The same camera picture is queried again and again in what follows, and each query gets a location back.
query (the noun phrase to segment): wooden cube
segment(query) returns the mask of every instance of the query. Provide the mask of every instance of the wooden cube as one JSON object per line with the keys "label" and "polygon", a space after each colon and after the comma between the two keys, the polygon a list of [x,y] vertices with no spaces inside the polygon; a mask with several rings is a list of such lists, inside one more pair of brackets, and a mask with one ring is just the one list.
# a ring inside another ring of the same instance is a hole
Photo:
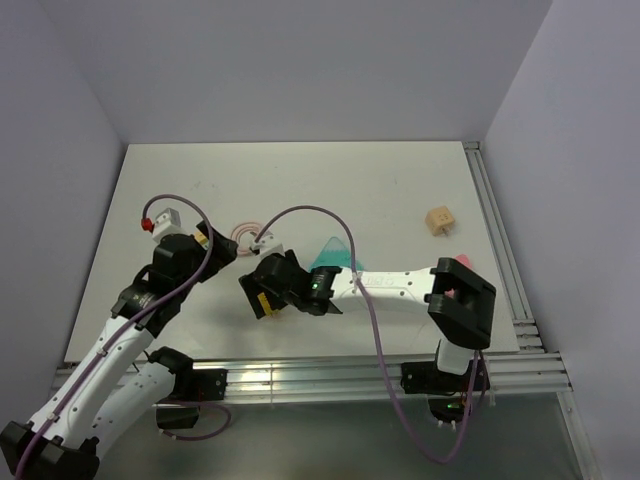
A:
{"label": "wooden cube", "polygon": [[429,210],[427,213],[427,217],[425,218],[425,223],[432,235],[441,235],[449,233],[449,230],[455,223],[455,218],[449,211],[447,207],[444,205],[442,207],[434,208]]}

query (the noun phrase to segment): white wall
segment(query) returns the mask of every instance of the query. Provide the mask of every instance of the white wall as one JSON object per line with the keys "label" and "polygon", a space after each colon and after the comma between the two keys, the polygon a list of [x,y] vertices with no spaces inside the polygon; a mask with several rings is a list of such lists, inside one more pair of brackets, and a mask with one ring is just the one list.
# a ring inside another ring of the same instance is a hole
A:
{"label": "white wall", "polygon": [[551,0],[41,0],[129,143],[484,138]]}
{"label": "white wall", "polygon": [[486,138],[547,345],[606,478],[640,474],[640,2],[556,0]]}
{"label": "white wall", "polygon": [[35,0],[0,2],[0,65],[4,428],[46,399],[123,152]]}

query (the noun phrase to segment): white board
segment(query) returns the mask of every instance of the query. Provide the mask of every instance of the white board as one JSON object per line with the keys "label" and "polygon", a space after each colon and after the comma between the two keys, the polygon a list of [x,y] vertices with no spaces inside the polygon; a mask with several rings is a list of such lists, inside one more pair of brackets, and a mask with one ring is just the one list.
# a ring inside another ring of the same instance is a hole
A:
{"label": "white board", "polygon": [[[159,193],[188,197],[223,234],[240,222],[266,223],[297,204],[338,213],[351,227],[366,270],[404,271],[464,253],[498,290],[490,351],[518,350],[465,153],[458,142],[254,143],[129,147],[66,354],[78,361],[98,336],[110,308],[155,244],[140,229],[144,203]],[[447,205],[456,218],[449,236],[433,237],[424,217]],[[199,218],[180,211],[183,227]],[[272,231],[310,265],[340,226],[316,212],[296,212]],[[265,359],[372,355],[366,312],[313,317],[288,307],[256,320],[238,278],[257,264],[239,258],[194,288],[182,312],[152,347],[167,345],[198,359]],[[428,317],[381,312],[385,353],[434,353],[440,333]]]}

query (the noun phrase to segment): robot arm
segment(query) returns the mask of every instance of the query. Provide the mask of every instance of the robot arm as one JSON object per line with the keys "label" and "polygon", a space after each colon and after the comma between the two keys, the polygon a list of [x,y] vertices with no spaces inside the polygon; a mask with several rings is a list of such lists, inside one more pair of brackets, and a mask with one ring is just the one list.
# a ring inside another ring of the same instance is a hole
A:
{"label": "robot arm", "polygon": [[[215,275],[235,260],[237,244],[213,229],[208,238],[203,223],[199,233],[187,235],[172,210],[160,214],[151,230],[158,243],[152,263],[121,292],[112,317],[73,375],[27,424],[10,422],[0,433],[12,473],[23,456],[28,459],[22,480],[94,478],[109,447],[150,405],[171,395],[181,399],[189,390],[193,360],[164,347],[111,395],[128,367],[180,312],[191,287],[145,315],[146,307],[176,292],[198,271],[198,282]],[[134,316],[140,318],[131,324]]]}
{"label": "robot arm", "polygon": [[[409,272],[358,272],[377,310],[429,315],[442,331],[436,365],[440,372],[464,375],[475,350],[491,342],[496,290],[452,258],[434,268]],[[256,270],[240,279],[258,318],[293,305],[312,315],[366,309],[349,268],[317,267],[305,271],[293,251],[265,256]]]}

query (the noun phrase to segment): red cap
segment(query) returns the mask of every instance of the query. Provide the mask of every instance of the red cap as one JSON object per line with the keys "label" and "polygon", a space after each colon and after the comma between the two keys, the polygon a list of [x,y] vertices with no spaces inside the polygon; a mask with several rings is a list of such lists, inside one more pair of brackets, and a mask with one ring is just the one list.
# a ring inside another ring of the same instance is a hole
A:
{"label": "red cap", "polygon": [[145,232],[153,232],[153,222],[150,218],[143,218],[140,221],[140,225]]}

